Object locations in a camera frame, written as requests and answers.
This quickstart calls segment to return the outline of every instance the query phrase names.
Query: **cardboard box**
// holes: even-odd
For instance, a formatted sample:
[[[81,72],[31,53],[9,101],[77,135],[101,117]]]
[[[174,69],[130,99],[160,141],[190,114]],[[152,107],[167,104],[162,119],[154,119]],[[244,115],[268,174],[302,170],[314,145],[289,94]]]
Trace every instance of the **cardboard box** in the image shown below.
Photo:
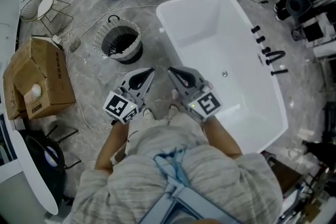
[[[63,52],[50,42],[32,38],[11,59],[14,85],[24,96],[28,117],[38,119],[75,103]],[[31,88],[41,87],[41,96],[32,100]]]
[[[25,100],[14,85],[11,64],[8,65],[3,74],[3,86],[8,119],[26,118]]]

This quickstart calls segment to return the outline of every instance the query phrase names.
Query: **white bathtub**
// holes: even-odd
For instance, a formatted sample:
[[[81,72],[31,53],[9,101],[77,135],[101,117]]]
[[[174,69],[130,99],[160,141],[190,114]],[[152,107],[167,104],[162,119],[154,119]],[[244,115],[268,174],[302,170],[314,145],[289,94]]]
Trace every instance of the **white bathtub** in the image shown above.
[[[214,85],[223,104],[216,116],[243,153],[261,152],[284,133],[288,122],[277,78],[236,0],[171,0],[156,14],[170,39],[162,34],[173,65],[195,68]]]

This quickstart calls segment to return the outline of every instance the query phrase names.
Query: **marble floor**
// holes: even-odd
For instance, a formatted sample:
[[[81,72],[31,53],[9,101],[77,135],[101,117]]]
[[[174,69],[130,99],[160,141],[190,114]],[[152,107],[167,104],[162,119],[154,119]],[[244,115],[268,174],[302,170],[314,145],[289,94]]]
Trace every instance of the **marble floor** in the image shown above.
[[[71,3],[67,12],[74,16],[74,25],[86,22],[90,18],[109,11],[123,0],[63,0]],[[156,6],[168,0],[125,0],[117,9],[126,7]],[[273,6],[277,0],[261,5],[251,0],[238,0],[243,10],[254,25],[261,27],[265,35],[264,44],[272,50],[284,50],[287,54],[275,62],[274,68],[284,65],[288,74],[278,76],[280,88],[285,102],[289,128],[284,135],[269,147],[269,151],[277,154],[278,159],[306,173],[314,167],[316,161],[311,156],[302,156],[300,136],[308,135],[311,140],[319,140],[323,130],[322,108],[326,96],[319,93],[322,85],[319,68],[312,63],[312,53],[301,42],[295,42],[290,36],[294,21],[288,19],[278,22],[274,18]],[[115,89],[123,76],[136,68],[154,67],[156,79],[147,96],[146,103],[152,108],[158,118],[165,115],[172,101],[172,84],[167,77],[166,68],[170,60],[162,50],[162,40],[159,35],[159,20],[155,7],[130,8],[112,12],[137,24],[142,31],[144,54],[142,58],[131,65],[121,65],[109,58],[103,59],[93,48],[93,40],[99,28],[106,22],[107,16],[97,22],[83,37],[81,44],[74,52],[67,53],[67,63],[72,86],[86,120],[96,130],[110,126],[110,117],[102,110],[102,105],[110,90]],[[67,51],[75,40],[80,37],[95,20],[73,30],[69,39],[63,42]],[[22,23],[20,41],[28,35],[47,34],[40,23]],[[75,127],[79,133],[62,142],[66,160],[70,163],[79,157],[82,163],[67,171],[67,193],[74,195],[79,184],[80,175],[87,167],[92,167],[97,155],[106,140],[109,130],[99,133],[91,130],[85,123],[80,106],[76,103],[57,116],[32,121],[32,126],[43,126],[45,131],[55,124]]]

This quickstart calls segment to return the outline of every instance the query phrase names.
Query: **person's arm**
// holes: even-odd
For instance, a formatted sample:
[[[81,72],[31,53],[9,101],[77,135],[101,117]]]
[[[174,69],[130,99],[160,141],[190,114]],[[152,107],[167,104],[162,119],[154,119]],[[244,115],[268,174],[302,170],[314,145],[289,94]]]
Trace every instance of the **person's arm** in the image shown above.
[[[236,141],[215,116],[209,117],[203,123],[203,131],[208,138],[210,146],[217,148],[226,156],[235,159],[242,155],[242,151]]]
[[[128,129],[129,124],[123,125],[120,122],[115,123],[110,132],[109,137],[105,141],[104,146],[98,155],[96,165],[94,166],[95,170],[102,170],[109,174],[112,174],[113,166],[110,161],[110,158],[126,142],[128,136]]]

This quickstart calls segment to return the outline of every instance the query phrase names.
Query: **sneaker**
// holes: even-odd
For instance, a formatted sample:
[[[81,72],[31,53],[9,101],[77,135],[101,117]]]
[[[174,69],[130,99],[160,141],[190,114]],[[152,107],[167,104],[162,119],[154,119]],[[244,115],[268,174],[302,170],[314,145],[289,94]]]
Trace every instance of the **sneaker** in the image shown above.
[[[151,109],[145,109],[143,111],[143,119],[145,121],[155,120],[155,116]]]
[[[169,106],[169,112],[168,112],[168,118],[169,119],[172,119],[173,117],[175,117],[177,114],[179,114],[180,112],[180,109],[174,105],[174,104],[171,104]]]

